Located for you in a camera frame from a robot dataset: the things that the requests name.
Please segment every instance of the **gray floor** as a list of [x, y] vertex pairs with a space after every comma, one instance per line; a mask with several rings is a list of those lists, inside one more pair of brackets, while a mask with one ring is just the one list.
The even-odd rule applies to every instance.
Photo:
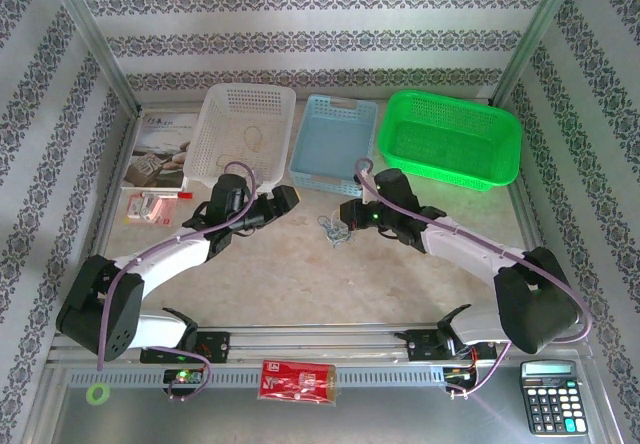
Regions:
[[540, 442], [527, 427], [515, 366], [468, 401], [437, 387], [343, 389], [336, 407], [259, 401], [255, 389], [208, 390], [185, 404], [161, 390], [114, 389], [92, 407], [85, 392], [68, 390], [55, 443]]

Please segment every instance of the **green tape roll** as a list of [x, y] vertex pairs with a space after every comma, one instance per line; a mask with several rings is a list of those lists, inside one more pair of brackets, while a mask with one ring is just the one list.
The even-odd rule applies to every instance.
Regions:
[[111, 389], [109, 388], [109, 386], [102, 382], [96, 382], [93, 386], [87, 389], [87, 402], [92, 406], [101, 406], [102, 404], [107, 402], [107, 399], [109, 399], [110, 395]]

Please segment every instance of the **calculator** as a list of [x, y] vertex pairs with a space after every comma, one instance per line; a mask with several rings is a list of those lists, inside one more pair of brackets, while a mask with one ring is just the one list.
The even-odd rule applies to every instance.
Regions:
[[540, 437], [587, 434], [576, 363], [541, 360], [523, 362], [520, 386], [531, 433]]

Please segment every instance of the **white plastic basket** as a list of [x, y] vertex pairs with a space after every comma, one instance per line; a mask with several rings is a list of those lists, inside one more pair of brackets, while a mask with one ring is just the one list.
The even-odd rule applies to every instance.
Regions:
[[185, 177], [213, 187], [228, 162], [242, 161], [256, 173], [259, 191], [271, 191], [284, 174], [295, 104], [286, 87], [216, 84], [198, 116]]

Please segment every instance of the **calculator display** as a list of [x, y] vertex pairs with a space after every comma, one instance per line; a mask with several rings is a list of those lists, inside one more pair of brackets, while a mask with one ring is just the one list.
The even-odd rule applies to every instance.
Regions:
[[524, 374], [527, 376], [534, 375], [553, 375], [553, 374], [570, 374], [571, 373], [571, 364], [564, 363], [547, 363], [547, 364], [538, 364], [538, 363], [530, 363], [524, 365]]

